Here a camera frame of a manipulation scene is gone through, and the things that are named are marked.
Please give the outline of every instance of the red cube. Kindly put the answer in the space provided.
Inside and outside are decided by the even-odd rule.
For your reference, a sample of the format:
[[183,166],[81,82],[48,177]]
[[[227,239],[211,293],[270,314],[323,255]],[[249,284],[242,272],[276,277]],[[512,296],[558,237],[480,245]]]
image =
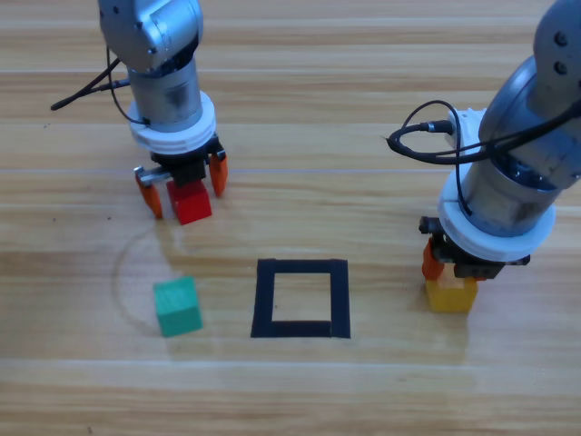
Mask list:
[[212,216],[210,196],[201,180],[179,188],[174,181],[167,183],[172,208],[181,225],[194,223]]

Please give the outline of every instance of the green cube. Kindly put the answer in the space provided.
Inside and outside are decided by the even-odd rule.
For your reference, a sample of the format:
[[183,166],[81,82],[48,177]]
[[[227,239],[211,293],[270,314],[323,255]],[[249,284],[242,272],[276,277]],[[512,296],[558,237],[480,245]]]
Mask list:
[[166,338],[203,327],[198,294],[192,277],[157,283],[153,287],[157,320]]

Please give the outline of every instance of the table surface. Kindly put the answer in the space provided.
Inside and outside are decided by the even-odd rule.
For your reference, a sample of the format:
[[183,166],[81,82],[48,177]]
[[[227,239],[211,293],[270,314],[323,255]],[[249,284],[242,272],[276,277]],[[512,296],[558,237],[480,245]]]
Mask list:
[[[487,107],[550,4],[203,1],[231,177],[181,227],[109,94],[49,110],[103,70],[96,0],[0,2],[0,434],[580,434],[579,190],[528,267],[435,314],[418,222],[450,169],[382,139],[430,99]],[[260,258],[347,259],[352,339],[251,339]],[[165,340],[153,285],[183,276],[205,327]],[[329,319],[328,277],[276,284],[276,320]]]

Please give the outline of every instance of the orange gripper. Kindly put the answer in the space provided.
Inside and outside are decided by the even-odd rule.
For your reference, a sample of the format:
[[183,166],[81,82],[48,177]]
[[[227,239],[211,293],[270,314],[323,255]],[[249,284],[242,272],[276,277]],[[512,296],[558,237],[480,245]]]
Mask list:
[[432,238],[429,238],[428,245],[424,249],[424,263],[421,266],[421,271],[426,280],[437,280],[444,271],[444,263],[438,262],[434,259],[432,254]]
[[153,185],[144,186],[142,181],[139,180],[139,176],[137,174],[135,175],[135,180],[137,181],[137,186],[139,186],[139,190],[142,193],[145,203],[152,210],[153,215],[155,215],[155,219],[162,220],[163,219],[162,202],[160,200],[160,195],[157,192],[157,188]]
[[212,186],[217,197],[220,197],[226,189],[228,182],[228,157],[220,158],[213,154],[210,158],[210,177],[212,178]]

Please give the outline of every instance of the black square outline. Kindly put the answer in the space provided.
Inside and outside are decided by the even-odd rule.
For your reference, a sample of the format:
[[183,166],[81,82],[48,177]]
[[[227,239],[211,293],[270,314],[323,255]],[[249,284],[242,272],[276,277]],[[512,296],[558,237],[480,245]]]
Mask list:
[[[330,274],[331,321],[273,321],[276,274]],[[350,339],[349,266],[347,261],[259,259],[252,338]]]

